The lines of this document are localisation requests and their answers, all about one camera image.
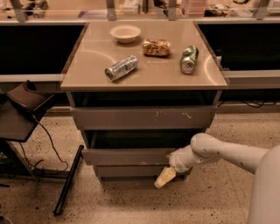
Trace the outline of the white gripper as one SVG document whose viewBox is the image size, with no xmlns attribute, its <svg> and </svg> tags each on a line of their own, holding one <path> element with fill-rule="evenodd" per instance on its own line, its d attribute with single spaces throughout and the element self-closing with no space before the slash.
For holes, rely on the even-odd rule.
<svg viewBox="0 0 280 224">
<path fill-rule="evenodd" d="M 192 167 L 196 165 L 204 165 L 208 163 L 214 163 L 220 159 L 215 156 L 201 156 L 193 151 L 190 145 L 184 148 L 175 150 L 168 155 L 169 166 L 165 167 L 160 175 L 157 177 L 154 186 L 161 188 L 176 177 L 176 173 L 188 172 Z"/>
</svg>

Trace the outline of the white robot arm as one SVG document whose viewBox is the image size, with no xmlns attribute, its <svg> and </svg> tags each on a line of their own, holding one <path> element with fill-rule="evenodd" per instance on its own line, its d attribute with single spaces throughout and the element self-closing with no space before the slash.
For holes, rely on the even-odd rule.
<svg viewBox="0 0 280 224">
<path fill-rule="evenodd" d="M 178 173 L 186 172 L 195 165 L 220 158 L 255 175 L 248 224 L 280 224 L 279 145 L 264 149 L 223 142 L 206 133 L 196 134 L 189 145 L 169 155 L 169 165 L 158 176 L 155 187 L 164 186 Z"/>
</svg>

